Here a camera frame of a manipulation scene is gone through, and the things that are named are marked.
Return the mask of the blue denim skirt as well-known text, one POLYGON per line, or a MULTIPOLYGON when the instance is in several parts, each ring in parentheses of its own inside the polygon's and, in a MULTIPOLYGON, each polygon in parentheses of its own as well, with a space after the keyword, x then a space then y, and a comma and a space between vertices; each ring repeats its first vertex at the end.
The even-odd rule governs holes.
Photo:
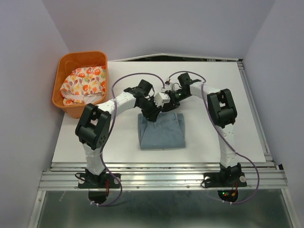
POLYGON ((137 129, 141 150, 170 150, 186 147, 185 120, 181 113, 160 113, 156 122, 150 122, 143 114, 138 114, 137 129))

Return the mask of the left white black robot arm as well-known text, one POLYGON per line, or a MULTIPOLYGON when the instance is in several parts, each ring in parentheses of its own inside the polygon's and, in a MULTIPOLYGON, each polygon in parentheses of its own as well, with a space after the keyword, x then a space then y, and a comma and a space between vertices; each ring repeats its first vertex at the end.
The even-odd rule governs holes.
POLYGON ((155 104, 153 96, 149 97, 151 90, 153 85, 141 80, 138 86, 125 89, 114 99, 85 106, 75 131, 86 155, 85 172, 76 174, 78 188, 101 188, 106 185, 102 152, 113 129, 110 124, 115 123, 119 114, 138 107, 147 121, 157 120, 161 107, 155 104))

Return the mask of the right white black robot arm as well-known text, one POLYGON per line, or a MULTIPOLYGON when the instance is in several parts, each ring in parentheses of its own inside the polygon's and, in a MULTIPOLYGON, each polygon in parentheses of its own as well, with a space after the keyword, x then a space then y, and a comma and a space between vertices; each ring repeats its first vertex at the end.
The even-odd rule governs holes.
POLYGON ((204 173, 202 187, 214 188, 234 184, 241 173, 236 150, 234 148, 234 124, 237 110, 229 89, 216 89, 206 85, 206 79, 191 79, 190 72, 181 71, 178 76, 179 89, 174 89, 171 76, 164 83, 162 91, 170 101, 164 104, 163 111, 179 107, 180 102, 196 96, 203 100, 210 122, 218 134, 220 148, 220 171, 204 173))

